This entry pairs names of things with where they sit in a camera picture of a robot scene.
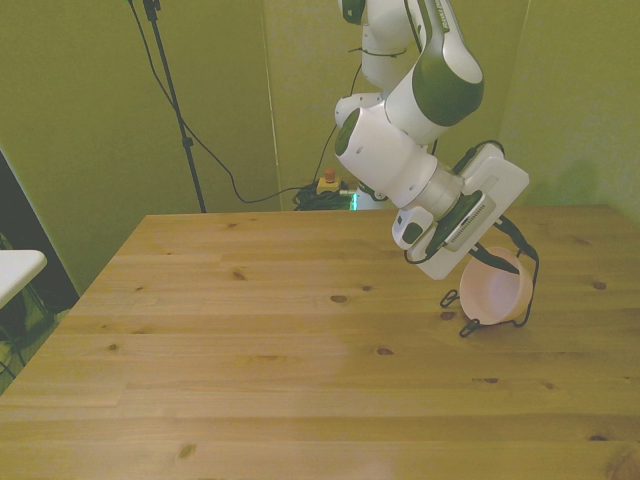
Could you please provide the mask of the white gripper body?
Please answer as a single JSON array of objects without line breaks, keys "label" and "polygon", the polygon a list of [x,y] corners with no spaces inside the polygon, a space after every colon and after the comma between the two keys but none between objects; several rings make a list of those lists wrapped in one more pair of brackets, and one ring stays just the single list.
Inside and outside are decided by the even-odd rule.
[{"label": "white gripper body", "polygon": [[439,165],[415,199],[433,221],[412,245],[412,263],[445,278],[528,184],[527,172],[498,143],[472,147],[453,168]]}]

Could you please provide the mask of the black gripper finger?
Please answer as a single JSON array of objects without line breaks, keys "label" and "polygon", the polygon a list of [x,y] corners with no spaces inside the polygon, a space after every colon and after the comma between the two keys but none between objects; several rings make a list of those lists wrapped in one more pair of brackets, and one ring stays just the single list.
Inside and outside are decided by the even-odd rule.
[{"label": "black gripper finger", "polygon": [[520,253],[524,253],[535,261],[539,260],[539,255],[535,248],[525,239],[520,229],[505,215],[501,215],[496,221],[496,227],[508,235]]},{"label": "black gripper finger", "polygon": [[511,274],[519,274],[519,269],[516,266],[506,259],[490,253],[479,243],[476,243],[472,248],[472,256],[491,268],[499,269]]}]

